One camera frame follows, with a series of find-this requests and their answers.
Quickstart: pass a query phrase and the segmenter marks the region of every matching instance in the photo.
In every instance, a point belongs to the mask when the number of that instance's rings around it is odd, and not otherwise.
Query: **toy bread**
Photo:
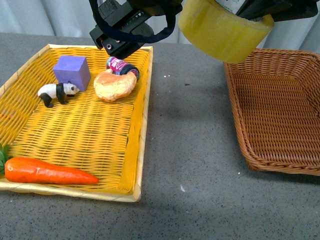
[[[111,69],[107,69],[99,73],[93,82],[96,95],[106,102],[128,96],[137,83],[137,77],[133,72],[124,75],[115,75],[112,72]]]

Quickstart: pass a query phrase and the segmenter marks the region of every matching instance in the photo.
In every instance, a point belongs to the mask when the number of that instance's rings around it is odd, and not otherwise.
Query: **white curtain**
[[[147,23],[155,33],[166,26],[164,16],[152,17]],[[89,32],[95,25],[89,0],[0,1],[0,32],[3,33],[91,38]],[[162,42],[189,44],[178,23],[172,35]],[[320,14],[312,18],[276,22],[258,47],[307,50],[320,54]]]

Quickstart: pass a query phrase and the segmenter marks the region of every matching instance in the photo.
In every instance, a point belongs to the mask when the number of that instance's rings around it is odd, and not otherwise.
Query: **gray table surface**
[[[47,44],[93,41],[0,33],[0,84]],[[248,169],[223,63],[153,47],[141,200],[0,191],[0,240],[319,239],[320,178]]]

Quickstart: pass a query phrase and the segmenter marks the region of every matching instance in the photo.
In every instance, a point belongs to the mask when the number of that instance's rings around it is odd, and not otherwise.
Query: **purple foam block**
[[[84,92],[91,79],[87,58],[84,56],[63,55],[53,67],[53,72],[59,83],[68,82]]]

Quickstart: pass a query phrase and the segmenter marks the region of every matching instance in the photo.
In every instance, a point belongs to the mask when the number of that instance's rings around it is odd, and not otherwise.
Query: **wicker weave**
[[[85,56],[91,81],[68,104],[46,108],[37,92],[57,83],[53,66],[62,55]],[[12,156],[26,156],[84,170],[94,185],[20,184],[0,178],[0,189],[133,202],[140,198],[150,93],[152,47],[126,61],[140,71],[132,93],[115,102],[100,100],[93,79],[106,69],[108,55],[93,46],[48,45],[0,88],[0,143]]]
[[[320,56],[257,48],[224,69],[249,167],[320,176]]]

